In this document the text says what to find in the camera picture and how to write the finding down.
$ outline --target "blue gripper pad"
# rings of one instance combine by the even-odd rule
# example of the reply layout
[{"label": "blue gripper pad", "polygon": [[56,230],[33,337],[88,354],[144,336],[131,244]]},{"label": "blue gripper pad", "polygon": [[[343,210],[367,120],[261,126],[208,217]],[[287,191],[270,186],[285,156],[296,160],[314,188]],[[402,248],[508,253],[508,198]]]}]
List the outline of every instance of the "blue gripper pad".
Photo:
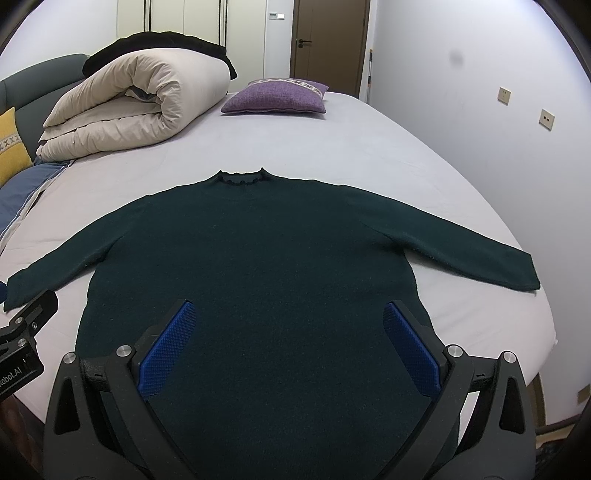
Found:
[{"label": "blue gripper pad", "polygon": [[143,399],[162,390],[196,323],[195,307],[186,301],[139,365],[138,391]]},{"label": "blue gripper pad", "polygon": [[391,302],[384,308],[384,330],[419,393],[435,400],[441,392],[439,366],[417,332]]}]

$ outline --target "electrical outlet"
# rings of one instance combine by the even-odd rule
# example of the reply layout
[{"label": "electrical outlet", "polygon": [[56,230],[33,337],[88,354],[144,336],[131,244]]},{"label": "electrical outlet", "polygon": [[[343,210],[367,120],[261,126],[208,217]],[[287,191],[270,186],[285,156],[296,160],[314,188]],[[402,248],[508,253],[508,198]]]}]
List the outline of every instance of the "electrical outlet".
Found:
[{"label": "electrical outlet", "polygon": [[511,92],[506,88],[499,88],[499,96],[496,99],[505,105],[509,105],[509,98],[511,98]]},{"label": "electrical outlet", "polygon": [[587,401],[589,397],[591,397],[591,385],[588,384],[577,393],[577,403],[581,405],[581,403]]},{"label": "electrical outlet", "polygon": [[552,130],[552,125],[554,125],[554,115],[547,110],[542,110],[542,113],[540,114],[540,123],[548,130]]}]

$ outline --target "brown door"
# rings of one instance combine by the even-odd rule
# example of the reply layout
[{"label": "brown door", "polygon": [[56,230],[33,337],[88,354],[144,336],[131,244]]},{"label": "brown door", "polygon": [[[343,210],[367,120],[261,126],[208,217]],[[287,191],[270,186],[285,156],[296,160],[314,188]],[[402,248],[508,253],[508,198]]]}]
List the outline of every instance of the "brown door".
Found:
[{"label": "brown door", "polygon": [[291,76],[359,96],[368,0],[295,0]]}]

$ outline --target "blue pillow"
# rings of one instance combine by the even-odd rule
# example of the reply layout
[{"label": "blue pillow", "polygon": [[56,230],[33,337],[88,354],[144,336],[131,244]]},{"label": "blue pillow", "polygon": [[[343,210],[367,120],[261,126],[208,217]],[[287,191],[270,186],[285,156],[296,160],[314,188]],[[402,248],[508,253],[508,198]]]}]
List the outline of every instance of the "blue pillow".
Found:
[{"label": "blue pillow", "polygon": [[37,197],[49,186],[49,180],[57,177],[69,163],[35,165],[16,174],[0,188],[0,252]]}]

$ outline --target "yellow pillow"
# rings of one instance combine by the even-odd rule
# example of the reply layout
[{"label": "yellow pillow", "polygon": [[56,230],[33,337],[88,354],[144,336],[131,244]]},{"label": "yellow pillow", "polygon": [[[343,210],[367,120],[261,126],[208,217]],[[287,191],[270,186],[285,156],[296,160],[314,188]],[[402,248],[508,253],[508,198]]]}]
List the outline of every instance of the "yellow pillow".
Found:
[{"label": "yellow pillow", "polygon": [[0,187],[33,162],[14,122],[14,107],[0,115]]}]

